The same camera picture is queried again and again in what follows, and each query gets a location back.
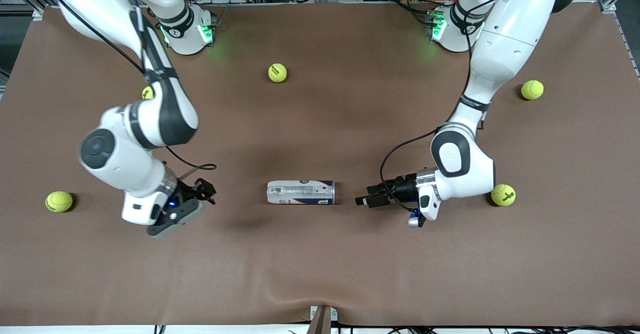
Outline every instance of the can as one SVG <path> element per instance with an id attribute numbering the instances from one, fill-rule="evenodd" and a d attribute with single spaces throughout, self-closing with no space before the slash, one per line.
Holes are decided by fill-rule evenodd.
<path id="1" fill-rule="evenodd" d="M 336 186 L 327 180 L 275 180 L 267 184 L 271 204 L 332 205 Z"/>

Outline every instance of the brown table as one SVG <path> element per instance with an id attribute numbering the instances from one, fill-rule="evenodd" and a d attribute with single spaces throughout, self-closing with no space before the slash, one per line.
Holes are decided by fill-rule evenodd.
<path id="1" fill-rule="evenodd" d="M 551 18 L 480 131 L 517 202 L 450 200 L 423 229 L 395 205 L 354 204 L 382 156 L 442 123 L 465 84 L 467 54 L 428 45 L 407 12 L 231 8 L 214 48 L 170 56 L 201 122 L 176 151 L 217 163 L 201 175 L 219 193 L 156 240 L 76 158 L 142 78 L 57 10 L 30 26 L 0 103 L 0 324 L 294 322 L 313 304 L 357 325 L 638 324 L 640 83 L 596 4 Z M 268 81 L 274 62 L 286 83 Z M 529 79 L 545 85 L 537 101 L 517 95 Z M 387 176 L 432 166 L 429 143 L 399 150 Z M 266 204 L 274 179 L 338 181 L 340 204 Z M 49 213 L 55 190 L 77 208 Z"/>

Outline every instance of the brown tabletop surface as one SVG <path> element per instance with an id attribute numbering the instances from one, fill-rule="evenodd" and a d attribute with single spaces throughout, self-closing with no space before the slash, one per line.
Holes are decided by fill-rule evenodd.
<path id="1" fill-rule="evenodd" d="M 175 149 L 218 165 L 200 174 L 218 195 L 156 240 L 76 157 L 103 111 L 146 84 L 58 10 L 30 26 L 0 103 L 0 324 L 297 322 L 314 304 L 351 325 L 639 323 L 640 83 L 596 4 L 551 17 L 478 134 L 515 204 L 452 199 L 422 229 L 395 204 L 354 203 L 465 85 L 467 53 L 428 44 L 402 8 L 231 8 L 215 47 L 170 57 L 200 119 Z M 267 77 L 276 62 L 285 83 Z M 544 83 L 537 101 L 517 95 L 530 79 Z M 434 165 L 429 144 L 398 150 L 386 176 Z M 337 181 L 340 203 L 266 204 L 275 179 Z M 48 212 L 55 190 L 76 209 Z"/>

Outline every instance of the tennis ball logo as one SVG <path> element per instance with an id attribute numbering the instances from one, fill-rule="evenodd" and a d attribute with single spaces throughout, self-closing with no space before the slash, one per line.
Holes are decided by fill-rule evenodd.
<path id="1" fill-rule="evenodd" d="M 507 201 L 510 198 L 514 197 L 515 193 L 514 192 L 510 192 L 510 193 L 504 193 L 504 199 L 502 201 Z"/>

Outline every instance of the yellow tennis ball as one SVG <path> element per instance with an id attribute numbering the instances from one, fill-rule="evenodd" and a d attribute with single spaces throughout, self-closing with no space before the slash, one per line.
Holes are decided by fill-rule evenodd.
<path id="1" fill-rule="evenodd" d="M 154 98 L 154 90 L 151 88 L 151 86 L 147 86 L 146 88 L 142 89 L 143 100 L 148 100 L 153 98 Z"/>
<path id="2" fill-rule="evenodd" d="M 282 64 L 273 64 L 269 67 L 269 78 L 274 83 L 281 83 L 287 78 L 287 68 Z"/>
<path id="3" fill-rule="evenodd" d="M 522 85 L 522 89 L 520 93 L 522 97 L 527 100 L 535 100 L 538 97 L 542 96 L 542 92 L 545 91 L 545 87 L 538 80 L 529 80 L 524 85 Z"/>
<path id="4" fill-rule="evenodd" d="M 62 213 L 67 211 L 74 203 L 74 199 L 68 192 L 53 192 L 46 197 L 44 204 L 46 208 L 54 213 Z"/>
<path id="5" fill-rule="evenodd" d="M 516 201 L 516 191 L 507 184 L 498 184 L 491 191 L 491 200 L 499 206 L 509 206 Z"/>

